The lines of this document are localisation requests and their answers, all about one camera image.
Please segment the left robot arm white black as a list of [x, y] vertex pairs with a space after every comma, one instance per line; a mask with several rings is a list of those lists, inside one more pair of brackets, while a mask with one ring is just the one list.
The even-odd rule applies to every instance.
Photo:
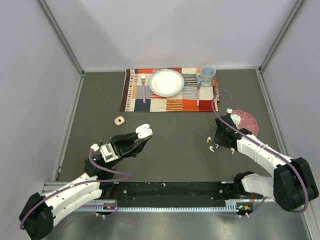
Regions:
[[109, 143], [93, 144], [81, 176], [52, 192], [36, 192], [29, 197], [18, 217], [20, 229], [30, 239], [42, 240], [70, 213], [93, 200], [109, 198], [114, 183], [132, 177], [112, 167], [125, 158], [136, 157], [152, 135], [153, 131], [144, 125], [143, 130], [112, 136]]

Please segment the white glossy charging case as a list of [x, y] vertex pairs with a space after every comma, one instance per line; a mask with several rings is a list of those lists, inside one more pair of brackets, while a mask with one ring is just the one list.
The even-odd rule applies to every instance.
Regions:
[[135, 133], [137, 134], [137, 137], [139, 139], [145, 139], [147, 137], [152, 136], [153, 130], [151, 129], [151, 127], [148, 123], [145, 123], [145, 124], [138, 126], [135, 130]]

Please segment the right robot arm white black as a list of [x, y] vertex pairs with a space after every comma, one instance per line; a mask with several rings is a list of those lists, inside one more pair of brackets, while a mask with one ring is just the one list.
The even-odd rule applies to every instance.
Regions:
[[237, 197], [245, 198], [250, 193], [256, 193], [273, 199], [287, 212], [306, 206], [319, 197], [310, 165], [304, 158], [291, 158], [275, 151], [248, 129], [238, 129], [236, 122], [235, 114], [226, 113], [217, 117], [215, 143], [249, 157], [270, 175], [239, 174], [239, 182], [233, 185]]

